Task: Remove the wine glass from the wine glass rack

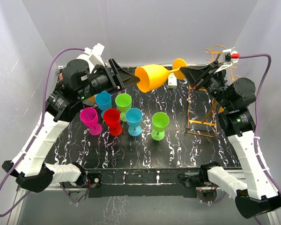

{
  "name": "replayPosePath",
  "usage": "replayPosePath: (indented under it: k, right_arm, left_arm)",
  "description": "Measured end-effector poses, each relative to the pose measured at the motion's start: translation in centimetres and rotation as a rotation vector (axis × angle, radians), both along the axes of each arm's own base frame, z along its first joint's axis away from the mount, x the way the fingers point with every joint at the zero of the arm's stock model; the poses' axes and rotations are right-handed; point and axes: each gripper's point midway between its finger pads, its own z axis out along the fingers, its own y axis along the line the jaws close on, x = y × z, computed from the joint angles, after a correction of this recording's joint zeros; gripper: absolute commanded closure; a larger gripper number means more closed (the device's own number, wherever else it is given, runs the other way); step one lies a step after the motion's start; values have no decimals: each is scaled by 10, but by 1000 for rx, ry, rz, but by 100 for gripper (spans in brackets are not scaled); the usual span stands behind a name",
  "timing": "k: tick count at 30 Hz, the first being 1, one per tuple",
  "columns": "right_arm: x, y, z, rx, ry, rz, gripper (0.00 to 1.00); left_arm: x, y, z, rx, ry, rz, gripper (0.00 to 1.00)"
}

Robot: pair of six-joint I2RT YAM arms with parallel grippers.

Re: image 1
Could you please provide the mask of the yellow wine glass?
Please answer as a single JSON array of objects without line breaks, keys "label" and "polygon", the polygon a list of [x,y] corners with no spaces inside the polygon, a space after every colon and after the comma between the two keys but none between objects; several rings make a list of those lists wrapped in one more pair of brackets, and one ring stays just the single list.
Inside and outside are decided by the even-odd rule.
[{"label": "yellow wine glass", "polygon": [[138,77],[140,81],[136,83],[136,85],[141,92],[146,93],[163,86],[171,73],[173,73],[177,79],[183,80],[185,76],[180,71],[182,67],[187,67],[187,63],[181,58],[174,60],[172,70],[168,70],[164,66],[157,64],[137,67],[134,75]]}]

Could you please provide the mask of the pale green wine glass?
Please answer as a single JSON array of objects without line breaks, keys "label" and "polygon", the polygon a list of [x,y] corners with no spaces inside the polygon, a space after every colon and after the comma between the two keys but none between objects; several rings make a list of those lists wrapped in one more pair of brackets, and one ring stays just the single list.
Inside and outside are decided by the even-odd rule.
[{"label": "pale green wine glass", "polygon": [[132,97],[129,94],[122,93],[115,98],[117,109],[120,111],[120,118],[126,122],[126,112],[132,107]]}]

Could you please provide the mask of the dark blue wine glass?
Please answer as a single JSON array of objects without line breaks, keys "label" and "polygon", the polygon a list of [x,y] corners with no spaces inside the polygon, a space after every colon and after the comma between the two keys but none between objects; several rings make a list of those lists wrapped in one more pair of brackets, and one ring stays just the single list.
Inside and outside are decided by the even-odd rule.
[{"label": "dark blue wine glass", "polygon": [[96,95],[95,101],[98,108],[102,111],[101,117],[103,117],[105,111],[110,109],[112,106],[111,94],[106,91],[102,91]]}]

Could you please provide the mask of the light blue wine glass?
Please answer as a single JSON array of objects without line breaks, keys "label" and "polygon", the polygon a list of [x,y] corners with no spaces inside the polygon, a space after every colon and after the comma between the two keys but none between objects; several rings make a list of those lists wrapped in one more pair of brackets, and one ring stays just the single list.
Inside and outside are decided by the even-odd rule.
[{"label": "light blue wine glass", "polygon": [[142,111],[138,108],[131,108],[125,114],[125,119],[128,124],[128,133],[131,136],[138,136],[142,132]]}]

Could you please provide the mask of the red wine glass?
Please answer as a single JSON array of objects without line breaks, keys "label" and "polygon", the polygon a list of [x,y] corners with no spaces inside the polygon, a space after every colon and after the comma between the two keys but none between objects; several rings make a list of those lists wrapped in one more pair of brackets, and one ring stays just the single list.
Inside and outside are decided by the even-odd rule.
[{"label": "red wine glass", "polygon": [[109,132],[112,136],[119,136],[122,133],[120,112],[117,109],[111,108],[106,110],[103,114],[103,119],[109,127]]}]

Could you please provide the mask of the magenta wine glass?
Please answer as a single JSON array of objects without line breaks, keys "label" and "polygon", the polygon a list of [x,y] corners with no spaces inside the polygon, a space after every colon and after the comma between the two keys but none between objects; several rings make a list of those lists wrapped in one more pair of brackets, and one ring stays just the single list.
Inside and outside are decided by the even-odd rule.
[{"label": "magenta wine glass", "polygon": [[98,123],[97,111],[93,107],[83,109],[80,112],[80,119],[89,128],[91,135],[99,135],[102,132],[102,125]]}]

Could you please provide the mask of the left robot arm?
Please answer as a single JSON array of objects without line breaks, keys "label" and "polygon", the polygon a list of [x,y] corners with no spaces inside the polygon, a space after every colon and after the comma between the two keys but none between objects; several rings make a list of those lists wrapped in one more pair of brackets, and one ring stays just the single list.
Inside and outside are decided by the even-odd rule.
[{"label": "left robot arm", "polygon": [[91,69],[86,60],[74,59],[62,69],[63,79],[46,100],[32,139],[13,160],[2,164],[21,188],[39,193],[54,183],[72,182],[77,187],[87,183],[86,170],[77,163],[51,165],[44,160],[59,135],[83,109],[83,100],[102,91],[114,93],[140,81],[114,59],[109,63],[111,67],[96,62]]}]

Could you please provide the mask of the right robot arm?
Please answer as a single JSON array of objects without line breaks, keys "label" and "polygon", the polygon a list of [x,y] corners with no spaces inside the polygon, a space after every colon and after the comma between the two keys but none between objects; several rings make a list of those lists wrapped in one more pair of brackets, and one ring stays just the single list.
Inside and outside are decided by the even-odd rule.
[{"label": "right robot arm", "polygon": [[183,66],[179,70],[193,90],[204,88],[223,108],[218,114],[222,130],[233,146],[245,181],[229,174],[217,162],[200,167],[200,182],[216,184],[234,201],[244,218],[251,218],[281,208],[281,189],[269,178],[269,169],[259,147],[257,126],[248,110],[256,102],[255,84],[239,78],[226,84],[225,65],[214,61],[205,66]]}]

